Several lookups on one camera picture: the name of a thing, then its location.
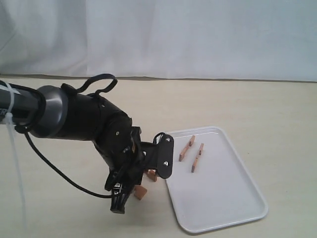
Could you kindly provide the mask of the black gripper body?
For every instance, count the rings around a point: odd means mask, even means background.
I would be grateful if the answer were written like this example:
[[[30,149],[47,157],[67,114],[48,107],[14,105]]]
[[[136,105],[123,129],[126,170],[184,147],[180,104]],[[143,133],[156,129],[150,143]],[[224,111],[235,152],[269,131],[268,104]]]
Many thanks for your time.
[[[123,148],[105,158],[109,165],[105,190],[112,196],[129,196],[141,184],[146,170],[147,152],[142,148],[141,128],[133,126],[129,136]]]

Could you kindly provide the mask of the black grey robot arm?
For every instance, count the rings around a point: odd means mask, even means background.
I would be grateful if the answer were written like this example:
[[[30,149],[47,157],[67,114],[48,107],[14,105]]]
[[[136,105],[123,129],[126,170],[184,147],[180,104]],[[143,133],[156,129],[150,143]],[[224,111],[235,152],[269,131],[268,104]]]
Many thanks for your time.
[[[109,167],[105,183],[113,213],[123,214],[145,168],[140,129],[116,105],[101,96],[101,90],[84,91],[87,80],[76,89],[68,84],[38,89],[2,81],[0,121],[28,142],[31,137],[90,141]]]

